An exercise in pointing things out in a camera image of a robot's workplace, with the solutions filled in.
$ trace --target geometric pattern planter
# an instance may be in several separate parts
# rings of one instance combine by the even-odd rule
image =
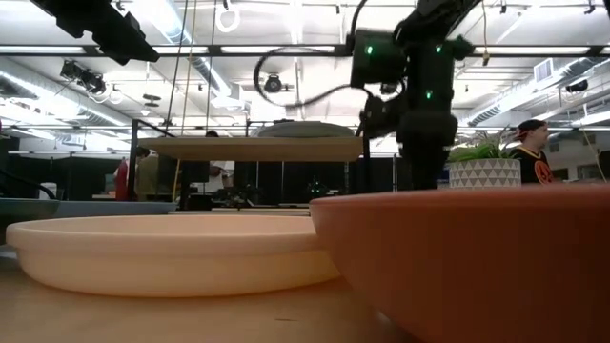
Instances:
[[[517,159],[490,158],[449,164],[449,187],[452,189],[520,186],[521,165]]]

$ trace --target orange bowl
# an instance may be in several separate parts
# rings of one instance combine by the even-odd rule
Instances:
[[[311,214],[353,288],[422,342],[610,342],[608,186],[341,196]]]

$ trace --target shelf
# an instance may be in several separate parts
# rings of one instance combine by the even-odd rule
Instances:
[[[184,161],[348,162],[362,155],[362,139],[338,138],[143,138],[139,145]]]

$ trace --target table surface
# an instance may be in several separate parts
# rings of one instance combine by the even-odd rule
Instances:
[[[0,342],[415,343],[342,280],[257,295],[144,299],[30,280],[0,246]]]

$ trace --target peach plate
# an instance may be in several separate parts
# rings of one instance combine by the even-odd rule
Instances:
[[[338,277],[309,217],[152,215],[12,224],[7,241],[31,278],[124,296],[260,293]]]

